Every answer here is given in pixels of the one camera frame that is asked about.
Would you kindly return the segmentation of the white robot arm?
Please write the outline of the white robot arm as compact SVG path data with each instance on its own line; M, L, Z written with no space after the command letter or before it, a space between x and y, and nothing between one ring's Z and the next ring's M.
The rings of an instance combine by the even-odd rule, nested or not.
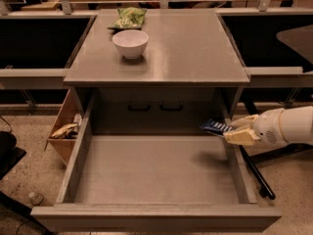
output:
M289 144L313 144L313 107L268 110L260 115L239 118L234 130L223 137L230 144L281 148Z

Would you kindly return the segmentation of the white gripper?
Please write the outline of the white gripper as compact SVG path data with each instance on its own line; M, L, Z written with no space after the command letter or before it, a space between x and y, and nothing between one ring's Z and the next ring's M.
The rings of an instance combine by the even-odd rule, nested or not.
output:
M283 137L280 127L280 115L284 110L284 108L274 109L260 115L251 115L233 120L231 126L253 125L255 132L247 128L224 132L223 136L230 144L253 146L260 140L268 147L285 147L288 142Z

